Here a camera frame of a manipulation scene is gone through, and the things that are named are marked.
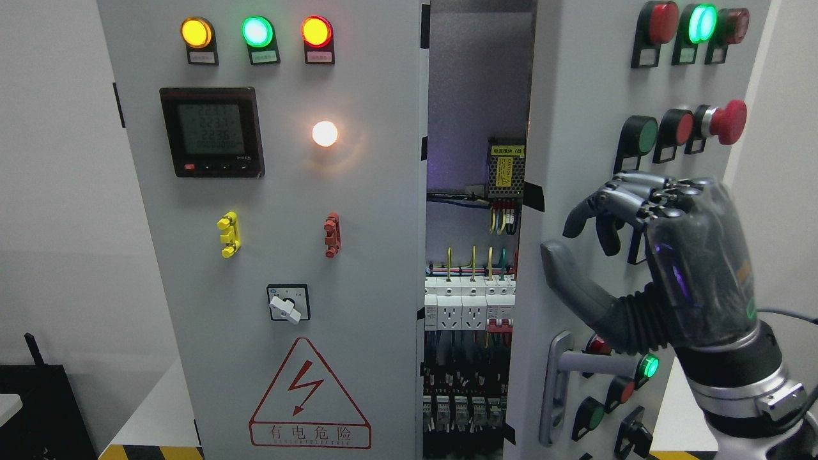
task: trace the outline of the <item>white power outlet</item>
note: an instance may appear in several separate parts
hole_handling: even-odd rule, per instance
[[[463,331],[485,331],[486,330],[486,315],[488,309],[486,307],[463,307],[463,314],[461,315],[462,330]]]
[[[438,306],[438,331],[459,331],[463,307]]]
[[[273,297],[289,300],[295,304],[294,310],[301,313],[301,321],[310,319],[309,294],[306,284],[270,284],[267,285],[267,302]],[[270,319],[273,321],[288,321],[286,315],[279,309],[270,308]]]

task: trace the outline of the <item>rotary switch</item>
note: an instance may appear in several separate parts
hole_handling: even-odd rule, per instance
[[[625,460],[631,451],[642,458],[648,457],[654,436],[642,424],[644,414],[645,408],[639,406],[619,424],[619,433],[613,448],[613,453],[618,460]]]
[[[696,109],[693,135],[685,146],[686,154],[704,150],[707,138],[718,136],[722,145],[731,146],[739,141],[747,124],[747,104],[740,99],[727,102],[724,107],[702,105]]]

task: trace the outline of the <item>red terminal block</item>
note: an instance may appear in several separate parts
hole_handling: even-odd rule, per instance
[[[324,244],[326,244],[326,257],[333,259],[341,251],[341,222],[338,213],[330,213],[324,221]]]

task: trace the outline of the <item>yellow warning label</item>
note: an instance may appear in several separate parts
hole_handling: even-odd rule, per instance
[[[525,157],[525,146],[492,146],[492,156]]]
[[[514,174],[514,158],[511,156],[497,159],[497,180],[495,187],[511,187],[511,176]]]

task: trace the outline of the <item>emergency stop button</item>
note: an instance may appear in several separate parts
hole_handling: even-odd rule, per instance
[[[739,99],[727,102],[724,108],[708,110],[702,120],[702,132],[718,136],[719,143],[731,146],[739,141],[747,123],[747,104]]]

